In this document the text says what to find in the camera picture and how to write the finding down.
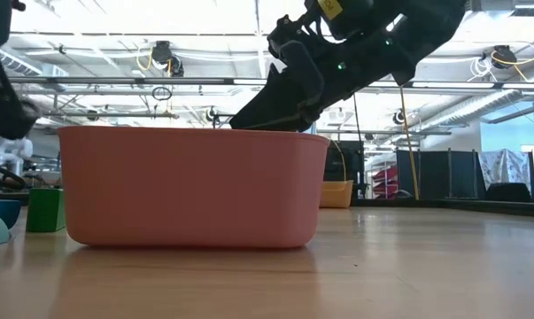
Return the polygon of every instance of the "black cable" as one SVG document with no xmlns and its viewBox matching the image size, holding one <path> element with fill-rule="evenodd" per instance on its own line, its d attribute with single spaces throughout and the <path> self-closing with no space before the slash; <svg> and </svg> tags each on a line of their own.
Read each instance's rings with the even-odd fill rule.
<svg viewBox="0 0 534 319">
<path fill-rule="evenodd" d="M 361 129 L 359 127 L 359 113 L 357 111 L 357 96 L 355 93 L 353 93 L 353 103 L 355 104 L 355 123 L 357 124 L 357 135 L 359 136 L 359 148 L 360 151 L 363 151 L 363 140 L 361 140 Z"/>
<path fill-rule="evenodd" d="M 359 170 L 363 167 L 363 172 L 365 172 L 365 152 L 363 148 L 363 141 L 361 140 L 361 129 L 359 127 L 359 113 L 357 111 L 357 95 L 353 93 L 353 104 L 355 105 L 355 124 L 357 124 L 357 136 L 359 137 Z M 365 176 L 360 176 L 358 181 L 363 181 L 365 183 Z M 361 196 L 365 198 L 365 191 L 362 192 Z"/>
<path fill-rule="evenodd" d="M 152 98 L 157 101 L 167 101 L 172 98 L 172 91 L 164 86 L 156 87 L 152 90 Z"/>
<path fill-rule="evenodd" d="M 0 179 L 0 187 L 1 188 L 15 190 L 15 191 L 22 191 L 22 190 L 26 189 L 27 182 L 25 182 L 25 180 L 22 177 L 14 174 L 13 172 L 8 171 L 8 170 L 6 170 L 6 169 L 4 169 L 2 167 L 0 167 L 0 173 L 3 175 L 3 178 Z M 7 178 L 12 179 L 15 183 L 7 182 Z"/>
</svg>

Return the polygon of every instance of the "yellow cable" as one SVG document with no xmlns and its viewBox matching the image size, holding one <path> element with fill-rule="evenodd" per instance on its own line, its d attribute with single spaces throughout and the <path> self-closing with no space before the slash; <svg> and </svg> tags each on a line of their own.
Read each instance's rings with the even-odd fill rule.
<svg viewBox="0 0 534 319">
<path fill-rule="evenodd" d="M 495 53 L 497 53 L 497 52 L 493 51 L 491 53 L 491 58 L 493 60 L 499 62 L 499 63 L 505 64 L 505 65 L 508 65 L 508 66 L 522 66 L 522 65 L 525 65 L 527 63 L 530 63 L 530 62 L 534 61 L 534 58 L 529 58 L 526 61 L 522 61 L 522 62 L 507 62 L 507 61 L 503 61 L 501 59 L 495 58 Z"/>
<path fill-rule="evenodd" d="M 141 59 L 140 59 L 140 56 L 137 54 L 136 55 L 136 64 L 139 66 L 139 68 L 143 71 L 148 71 L 151 66 L 152 66 L 152 48 L 151 48 L 151 53 L 149 54 L 149 65 L 147 67 L 144 67 L 142 64 L 141 64 Z"/>
<path fill-rule="evenodd" d="M 345 157 L 344 154 L 341 152 L 341 148 L 339 148 L 339 145 L 337 145 L 336 141 L 331 140 L 333 144 L 336 146 L 337 151 L 339 152 L 339 155 L 341 155 L 341 163 L 344 166 L 344 182 L 347 182 L 347 169 L 345 168 Z"/>
<path fill-rule="evenodd" d="M 172 59 L 168 59 L 168 77 L 172 77 Z"/>
<path fill-rule="evenodd" d="M 521 71 L 520 68 L 518 68 L 518 66 L 514 66 L 515 69 L 516 69 L 516 72 L 518 72 L 518 74 L 521 75 L 521 77 L 526 81 L 526 82 L 529 82 L 529 79 L 526 77 L 526 75 L 524 75 L 524 73 Z"/>
<path fill-rule="evenodd" d="M 408 141 L 408 152 L 410 154 L 410 166 L 412 168 L 412 180 L 414 182 L 414 197 L 416 200 L 420 200 L 420 192 L 418 191 L 418 180 L 416 179 L 416 165 L 414 164 L 414 153 L 412 152 L 412 145 L 410 144 L 410 133 L 408 132 L 408 121 L 406 119 L 406 104 L 405 104 L 405 92 L 403 87 L 400 87 L 400 99 L 402 100 L 402 116 L 405 118 L 405 131 L 406 140 Z"/>
</svg>

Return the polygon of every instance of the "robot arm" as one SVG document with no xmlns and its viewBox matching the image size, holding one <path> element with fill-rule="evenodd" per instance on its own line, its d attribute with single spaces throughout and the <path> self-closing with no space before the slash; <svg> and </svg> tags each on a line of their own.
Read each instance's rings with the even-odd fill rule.
<svg viewBox="0 0 534 319">
<path fill-rule="evenodd" d="M 231 121 L 237 129 L 304 131 L 340 99 L 392 74 L 398 85 L 417 63 L 449 41 L 465 14 L 465 0 L 306 0 L 297 21 L 279 19 L 268 37 L 265 88 Z M 402 18 L 389 32 L 386 27 Z M 321 18 L 341 43 L 321 36 Z M 315 23 L 317 32 L 310 26 Z"/>
</svg>

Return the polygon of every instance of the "white cloth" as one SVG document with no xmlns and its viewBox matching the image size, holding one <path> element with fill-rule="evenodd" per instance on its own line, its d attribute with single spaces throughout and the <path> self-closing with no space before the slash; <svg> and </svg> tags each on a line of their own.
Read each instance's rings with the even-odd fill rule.
<svg viewBox="0 0 534 319">
<path fill-rule="evenodd" d="M 493 183 L 524 183 L 532 193 L 528 153 L 509 150 L 482 152 L 479 162 L 487 190 Z"/>
</svg>

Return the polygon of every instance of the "black partition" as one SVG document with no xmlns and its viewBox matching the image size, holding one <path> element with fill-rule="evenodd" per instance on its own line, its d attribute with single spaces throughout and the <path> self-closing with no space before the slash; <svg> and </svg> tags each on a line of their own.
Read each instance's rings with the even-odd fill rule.
<svg viewBox="0 0 534 319">
<path fill-rule="evenodd" d="M 476 152 L 414 152 L 414 164 L 421 199 L 481 199 L 485 196 L 483 174 Z M 397 151 L 397 165 L 399 189 L 414 194 L 408 151 Z"/>
<path fill-rule="evenodd" d="M 347 180 L 353 181 L 352 199 L 365 193 L 365 162 L 363 143 L 359 141 L 335 141 L 344 155 Z M 339 150 L 334 143 L 329 144 L 323 179 L 326 182 L 342 182 L 344 165 Z"/>
</svg>

